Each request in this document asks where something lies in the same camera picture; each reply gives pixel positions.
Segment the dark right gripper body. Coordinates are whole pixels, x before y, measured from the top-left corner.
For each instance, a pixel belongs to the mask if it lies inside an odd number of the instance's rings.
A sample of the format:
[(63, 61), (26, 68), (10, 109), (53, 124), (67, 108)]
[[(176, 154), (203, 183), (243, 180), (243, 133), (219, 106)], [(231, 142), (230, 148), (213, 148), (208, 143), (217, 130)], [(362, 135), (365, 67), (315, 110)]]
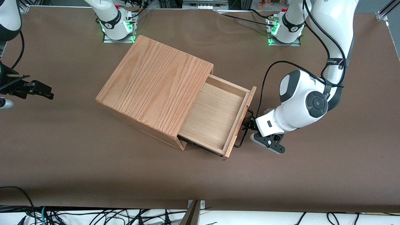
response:
[(29, 78), (29, 75), (21, 75), (15, 70), (0, 63), (0, 94), (16, 96), (21, 99), (26, 99), (27, 93), (24, 89), (26, 83), (23, 79)]

